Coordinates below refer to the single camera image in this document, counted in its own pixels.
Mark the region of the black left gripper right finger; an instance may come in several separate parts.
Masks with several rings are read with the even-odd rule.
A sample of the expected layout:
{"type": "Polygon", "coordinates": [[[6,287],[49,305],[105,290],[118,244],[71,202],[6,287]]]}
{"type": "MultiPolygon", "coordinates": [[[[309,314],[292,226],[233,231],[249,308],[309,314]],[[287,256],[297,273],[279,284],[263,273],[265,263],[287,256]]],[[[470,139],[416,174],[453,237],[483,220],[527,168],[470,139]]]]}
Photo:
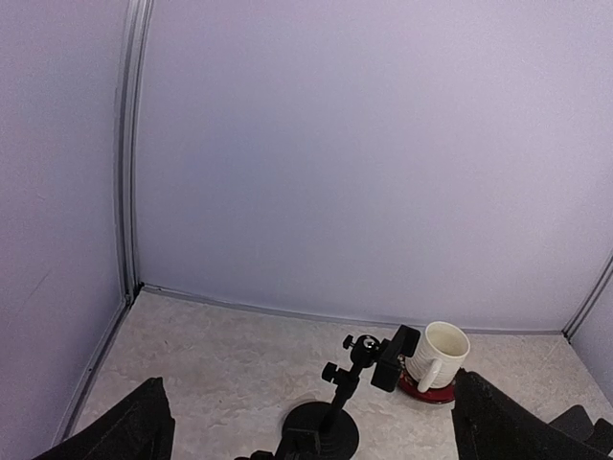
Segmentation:
{"type": "Polygon", "coordinates": [[[489,459],[609,459],[612,424],[593,422],[575,404],[546,423],[476,372],[455,378],[452,409],[458,457],[489,459]]]}

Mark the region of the tall black clamp phone stand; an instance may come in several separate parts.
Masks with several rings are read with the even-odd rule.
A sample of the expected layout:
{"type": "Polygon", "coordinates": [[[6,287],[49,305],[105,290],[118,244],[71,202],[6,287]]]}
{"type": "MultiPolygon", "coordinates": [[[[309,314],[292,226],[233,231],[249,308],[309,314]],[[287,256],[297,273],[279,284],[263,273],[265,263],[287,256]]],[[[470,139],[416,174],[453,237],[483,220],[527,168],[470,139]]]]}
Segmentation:
{"type": "Polygon", "coordinates": [[[352,366],[346,370],[327,363],[322,379],[335,386],[330,402],[304,402],[284,418],[283,434],[291,428],[317,431],[321,441],[318,459],[351,459],[358,450],[358,426],[344,406],[357,389],[362,372],[373,368],[371,385],[391,393],[402,373],[401,360],[411,357],[420,340],[420,331],[401,325],[391,339],[379,340],[370,334],[346,336],[343,348],[350,352],[352,366]]]}

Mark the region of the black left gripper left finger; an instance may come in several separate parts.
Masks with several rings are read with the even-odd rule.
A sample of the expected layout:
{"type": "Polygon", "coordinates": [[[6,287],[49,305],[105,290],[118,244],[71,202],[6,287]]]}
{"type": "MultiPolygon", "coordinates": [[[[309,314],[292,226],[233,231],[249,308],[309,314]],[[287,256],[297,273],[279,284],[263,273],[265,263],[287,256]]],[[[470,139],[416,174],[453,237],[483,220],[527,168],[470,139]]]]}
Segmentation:
{"type": "Polygon", "coordinates": [[[170,459],[174,419],[163,379],[149,378],[80,433],[38,460],[170,459]]]}

